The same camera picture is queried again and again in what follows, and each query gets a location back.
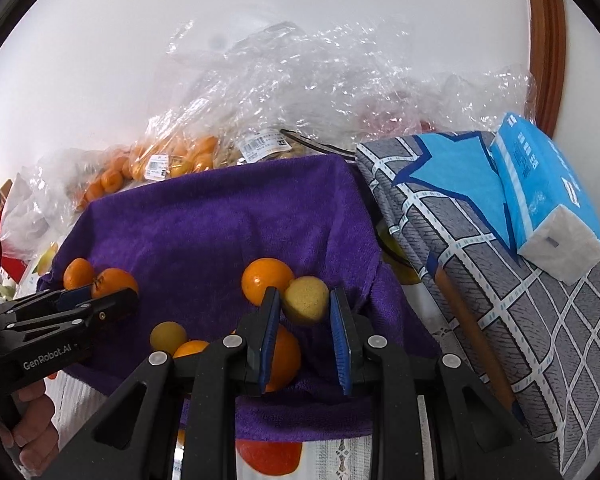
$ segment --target human hand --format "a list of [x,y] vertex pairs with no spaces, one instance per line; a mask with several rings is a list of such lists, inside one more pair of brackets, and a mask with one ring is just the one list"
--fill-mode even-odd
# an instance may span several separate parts
[[15,394],[17,399],[29,403],[22,420],[13,431],[0,424],[3,446],[11,448],[16,443],[22,448],[20,462],[35,475],[40,475],[59,452],[58,430],[51,423],[56,407],[45,391],[45,381],[18,390]]

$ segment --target barcode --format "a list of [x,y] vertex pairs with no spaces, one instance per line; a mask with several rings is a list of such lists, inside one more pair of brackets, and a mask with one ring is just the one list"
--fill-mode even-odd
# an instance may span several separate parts
[[252,150],[257,150],[258,148],[262,148],[266,145],[267,145],[267,143],[264,141],[264,139],[262,139],[261,137],[256,137],[255,139],[251,140],[250,142],[247,142],[244,145],[244,149],[247,150],[248,152],[250,152]]

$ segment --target purple towel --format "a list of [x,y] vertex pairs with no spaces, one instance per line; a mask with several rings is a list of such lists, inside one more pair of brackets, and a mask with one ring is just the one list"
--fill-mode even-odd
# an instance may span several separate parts
[[[264,256],[283,260],[296,276],[343,285],[352,308],[369,316],[378,333],[411,353],[437,355],[381,261],[351,171],[337,156],[308,156],[183,176],[91,204],[44,286],[58,288],[66,266],[83,257],[96,272],[128,270],[140,287],[140,309],[100,335],[93,357],[67,372],[109,395],[150,354],[149,334],[158,323],[177,321],[191,339],[226,336],[255,308],[240,290],[240,277]],[[369,434],[369,400],[349,400],[338,385],[328,320],[311,328],[282,323],[300,341],[302,368],[282,391],[238,399],[237,437]]]

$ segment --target silver screw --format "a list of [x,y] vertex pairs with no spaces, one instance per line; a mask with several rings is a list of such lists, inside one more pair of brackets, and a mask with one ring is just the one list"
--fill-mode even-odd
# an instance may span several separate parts
[[366,342],[372,348],[384,348],[386,346],[386,339],[381,335],[373,335]]
[[149,364],[153,366],[160,366],[167,362],[167,354],[165,352],[154,352],[149,356]]
[[242,344],[242,338],[239,335],[231,334],[222,339],[222,344],[227,348],[236,348]]
[[462,360],[456,354],[445,354],[442,357],[442,364],[447,368],[458,368],[462,364]]

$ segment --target gray patterned cloth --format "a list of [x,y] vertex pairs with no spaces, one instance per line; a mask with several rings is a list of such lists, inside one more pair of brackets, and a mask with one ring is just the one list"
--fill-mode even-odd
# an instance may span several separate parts
[[[482,134],[488,146],[493,134]],[[571,480],[600,439],[600,263],[572,286],[515,262],[462,200],[395,175],[422,154],[413,138],[361,144],[358,167],[389,232],[458,338],[474,371],[488,377],[427,272],[442,265],[472,309],[539,442]]]

